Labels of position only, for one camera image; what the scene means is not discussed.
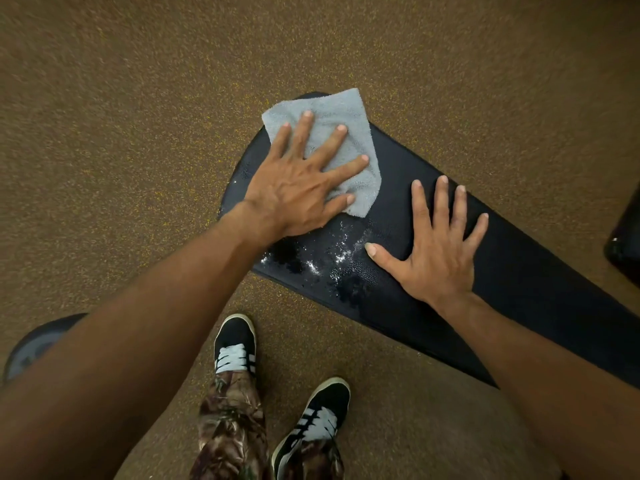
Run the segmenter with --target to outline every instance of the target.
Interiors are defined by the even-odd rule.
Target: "microfiber towel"
[[[314,126],[305,149],[305,158],[316,151],[340,124],[346,125],[349,133],[324,171],[339,167],[359,155],[369,156],[369,165],[361,173],[340,184],[328,196],[332,198],[347,192],[353,193],[356,201],[345,212],[355,217],[365,217],[378,196],[382,179],[360,92],[349,89],[331,96],[277,103],[262,115],[269,139],[273,141],[286,122],[295,128],[302,113],[308,109],[314,113]]]

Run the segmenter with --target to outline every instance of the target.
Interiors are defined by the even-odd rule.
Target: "sneaker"
[[[222,322],[214,345],[216,374],[249,371],[255,377],[255,329],[246,315],[229,315]]]
[[[327,379],[317,387],[296,428],[273,452],[271,466],[277,480],[284,475],[285,466],[300,443],[334,439],[347,416],[350,398],[349,385],[340,377]]]

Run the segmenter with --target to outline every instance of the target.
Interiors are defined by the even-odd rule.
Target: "fingernail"
[[[372,243],[365,242],[364,249],[366,250],[370,258],[376,255],[376,247]]]

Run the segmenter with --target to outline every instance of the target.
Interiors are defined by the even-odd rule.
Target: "left hand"
[[[323,172],[347,136],[345,125],[338,126],[329,139],[305,160],[313,120],[311,111],[302,115],[288,151],[291,125],[286,123],[280,128],[267,158],[255,172],[244,196],[244,202],[250,203],[258,211],[259,218],[268,225],[265,232],[271,242],[322,227],[350,206],[355,201],[353,194],[339,195],[328,202],[326,196],[369,164],[369,157],[361,155]]]

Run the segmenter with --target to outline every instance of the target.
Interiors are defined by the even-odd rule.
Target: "pant leg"
[[[304,442],[284,469],[285,480],[342,480],[344,466],[333,440]]]
[[[249,372],[216,375],[200,406],[198,436],[191,480],[271,477],[264,414]]]

